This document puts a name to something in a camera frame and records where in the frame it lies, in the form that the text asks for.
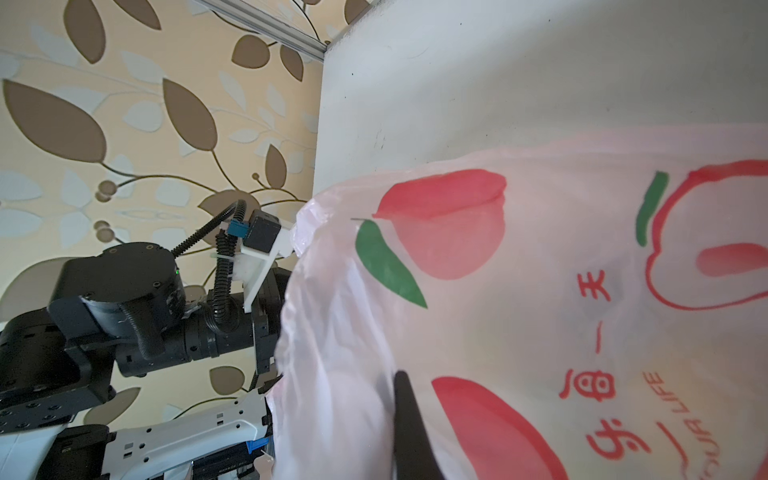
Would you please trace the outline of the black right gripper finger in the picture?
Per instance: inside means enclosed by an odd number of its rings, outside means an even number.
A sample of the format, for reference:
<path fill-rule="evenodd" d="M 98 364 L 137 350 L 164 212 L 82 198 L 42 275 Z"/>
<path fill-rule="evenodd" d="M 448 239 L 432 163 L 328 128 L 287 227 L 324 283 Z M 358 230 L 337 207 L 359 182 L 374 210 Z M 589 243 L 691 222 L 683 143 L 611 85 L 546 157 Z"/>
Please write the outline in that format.
<path fill-rule="evenodd" d="M 397 480 L 444 480 L 434 456 L 410 378 L 399 370 L 395 395 L 394 465 Z"/>

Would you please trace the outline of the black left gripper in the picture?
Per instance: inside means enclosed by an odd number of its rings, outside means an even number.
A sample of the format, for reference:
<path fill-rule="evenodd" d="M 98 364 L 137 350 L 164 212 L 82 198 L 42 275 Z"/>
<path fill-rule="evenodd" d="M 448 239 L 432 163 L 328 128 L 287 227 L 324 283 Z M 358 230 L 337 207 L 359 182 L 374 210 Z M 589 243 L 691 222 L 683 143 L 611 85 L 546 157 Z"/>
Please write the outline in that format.
<path fill-rule="evenodd" d="M 141 377 L 157 370 L 244 349 L 252 350 L 255 355 L 255 375 L 267 373 L 281 331 L 280 313 L 290 275 L 287 269 L 272 268 L 249 313 L 243 310 L 244 295 L 231 295 L 229 313 L 236 326 L 228 333 L 211 330 L 212 309 L 202 304 L 179 324 L 161 334 L 164 342 L 162 355 L 147 360 L 136 345 L 118 346 L 116 362 L 121 374 Z"/>

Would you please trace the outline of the pink plastic bag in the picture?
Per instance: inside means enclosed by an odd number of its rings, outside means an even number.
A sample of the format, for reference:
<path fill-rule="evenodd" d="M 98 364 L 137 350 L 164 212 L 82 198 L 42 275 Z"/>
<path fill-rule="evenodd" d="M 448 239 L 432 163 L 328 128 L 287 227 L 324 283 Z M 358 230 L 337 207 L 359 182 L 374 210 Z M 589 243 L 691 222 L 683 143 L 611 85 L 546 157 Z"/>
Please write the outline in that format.
<path fill-rule="evenodd" d="M 296 216 L 277 479 L 393 479 L 395 376 L 447 479 L 767 475 L 767 128 L 380 172 Z"/>

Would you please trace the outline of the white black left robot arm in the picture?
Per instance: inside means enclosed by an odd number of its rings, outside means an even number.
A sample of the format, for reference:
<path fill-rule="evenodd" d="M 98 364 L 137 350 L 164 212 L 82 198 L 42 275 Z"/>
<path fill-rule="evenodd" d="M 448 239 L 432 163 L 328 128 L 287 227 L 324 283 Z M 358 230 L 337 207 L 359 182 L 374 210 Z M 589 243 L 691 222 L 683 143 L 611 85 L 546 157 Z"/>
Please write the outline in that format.
<path fill-rule="evenodd" d="M 126 377 L 249 349 L 268 373 L 280 334 L 290 227 L 236 201 L 203 227 L 216 236 L 213 288 L 186 297 L 173 249 L 131 242 L 64 264 L 47 306 L 1 333 L 1 475 L 5 479 L 160 479 L 187 467 L 213 478 L 265 460 L 267 386 L 156 425 L 113 431 L 75 416 L 116 396 Z"/>

